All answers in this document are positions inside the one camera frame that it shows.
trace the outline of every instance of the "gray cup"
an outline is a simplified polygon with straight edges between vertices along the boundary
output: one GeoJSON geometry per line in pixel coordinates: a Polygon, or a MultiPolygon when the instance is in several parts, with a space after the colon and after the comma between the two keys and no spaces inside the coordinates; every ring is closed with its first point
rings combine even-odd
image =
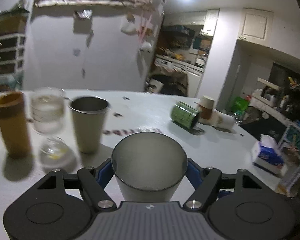
{"type": "Polygon", "coordinates": [[[79,151],[87,154],[96,152],[109,103],[99,97],[79,97],[69,107],[79,151]]]}
{"type": "Polygon", "coordinates": [[[111,156],[125,201],[169,201],[187,169],[187,156],[172,138],[154,132],[135,133],[121,140],[111,156]]]}

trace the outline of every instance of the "white table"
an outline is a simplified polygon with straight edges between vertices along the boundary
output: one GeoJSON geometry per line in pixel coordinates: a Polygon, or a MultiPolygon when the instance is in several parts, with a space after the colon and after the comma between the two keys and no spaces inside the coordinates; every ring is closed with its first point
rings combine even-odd
{"type": "MultiPolygon", "coordinates": [[[[25,94],[27,96],[27,114],[29,115],[29,92],[25,92],[25,94]]],[[[229,133],[199,124],[198,126],[205,130],[205,133],[203,135],[192,135],[171,122],[170,111],[177,100],[182,100],[189,105],[195,106],[195,102],[199,101],[196,98],[124,91],[66,91],[66,96],[69,98],[82,95],[100,96],[111,104],[111,110],[108,113],[104,127],[105,130],[157,128],[180,143],[187,156],[201,167],[213,166],[224,173],[236,173],[237,169],[245,168],[272,189],[275,189],[279,182],[279,179],[275,176],[252,165],[250,149],[256,142],[256,139],[239,126],[235,126],[233,133],[229,133]],[[113,115],[114,112],[121,114],[123,117],[115,117],[113,115]]],[[[7,158],[6,149],[0,134],[0,240],[8,239],[2,223],[5,209],[47,172],[42,169],[39,159],[39,146],[43,136],[39,135],[30,123],[29,131],[33,154],[22,160],[7,158]]],[[[97,167],[100,165],[111,156],[114,146],[126,135],[119,136],[113,133],[111,135],[103,135],[99,153],[89,156],[80,155],[73,134],[70,111],[67,108],[65,126],[58,136],[74,151],[76,164],[73,167],[69,167],[70,170],[68,172],[75,173],[84,166],[97,167]]],[[[123,200],[114,178],[112,178],[105,190],[117,205],[123,200]]],[[[172,200],[178,200],[182,205],[192,192],[194,192],[193,187],[184,178],[172,200]]],[[[69,193],[79,196],[78,192],[73,192],[73,190],[69,191],[69,193]]]]}

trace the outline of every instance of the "white logo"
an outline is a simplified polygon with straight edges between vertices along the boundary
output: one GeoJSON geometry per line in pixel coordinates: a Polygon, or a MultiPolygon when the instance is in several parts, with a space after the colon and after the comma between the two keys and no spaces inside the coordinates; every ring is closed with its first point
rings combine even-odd
{"type": "Polygon", "coordinates": [[[149,209],[149,210],[154,209],[154,205],[149,204],[149,205],[146,206],[146,208],[149,209]]]}

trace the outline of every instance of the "black circular cover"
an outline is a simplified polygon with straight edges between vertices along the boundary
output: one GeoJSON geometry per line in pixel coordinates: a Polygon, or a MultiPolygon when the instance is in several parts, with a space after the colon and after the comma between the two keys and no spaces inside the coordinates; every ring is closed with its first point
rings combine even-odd
{"type": "Polygon", "coordinates": [[[274,193],[233,193],[209,209],[213,227],[232,240],[279,240],[295,226],[292,208],[274,193]]]}
{"type": "Polygon", "coordinates": [[[23,195],[3,216],[9,237],[18,240],[73,239],[86,229],[90,220],[87,204],[67,194],[23,195]]]}

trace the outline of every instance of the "tissue box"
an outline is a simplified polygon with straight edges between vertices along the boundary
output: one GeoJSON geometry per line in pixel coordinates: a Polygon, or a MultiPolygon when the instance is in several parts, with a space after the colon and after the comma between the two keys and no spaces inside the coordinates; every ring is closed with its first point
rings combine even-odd
{"type": "Polygon", "coordinates": [[[275,140],[268,135],[261,135],[260,142],[256,142],[251,153],[253,164],[272,174],[278,175],[284,166],[284,160],[274,150],[275,140]]]}

